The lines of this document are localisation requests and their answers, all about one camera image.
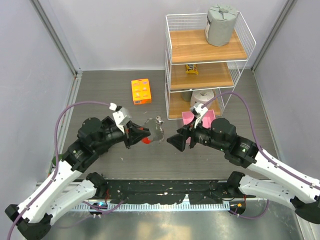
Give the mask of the metal keyring holder red grip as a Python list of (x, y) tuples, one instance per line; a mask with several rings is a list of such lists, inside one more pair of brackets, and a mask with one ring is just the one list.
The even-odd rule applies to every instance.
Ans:
[(165, 132), (162, 128), (162, 124), (160, 124), (156, 118), (149, 118), (143, 125), (144, 128), (148, 128), (150, 131), (150, 144), (153, 142), (161, 143), (165, 139)]

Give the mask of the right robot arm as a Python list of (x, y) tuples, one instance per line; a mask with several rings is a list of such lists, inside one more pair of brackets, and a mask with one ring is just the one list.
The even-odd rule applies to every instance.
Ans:
[(237, 134), (236, 127), (225, 118), (211, 122), (210, 128), (194, 122), (184, 125), (167, 142), (183, 152), (187, 140), (190, 148), (201, 144), (224, 153), (233, 165), (259, 173), (268, 181), (241, 172), (233, 172), (226, 185), (232, 197), (256, 196), (282, 204), (302, 219), (320, 223), (320, 181), (279, 161), (257, 144)]

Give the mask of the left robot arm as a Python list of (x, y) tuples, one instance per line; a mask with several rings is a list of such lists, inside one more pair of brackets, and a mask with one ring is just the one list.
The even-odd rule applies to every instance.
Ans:
[(77, 133), (77, 140), (63, 154), (52, 174), (36, 191), (20, 204), (10, 204), (6, 215), (27, 240), (41, 240), (66, 212), (89, 198), (101, 199), (108, 191), (107, 181), (98, 173), (87, 175), (73, 190), (63, 190), (81, 176), (101, 155), (118, 143), (126, 148), (150, 136), (150, 130), (132, 121), (120, 130), (107, 116), (86, 119)]

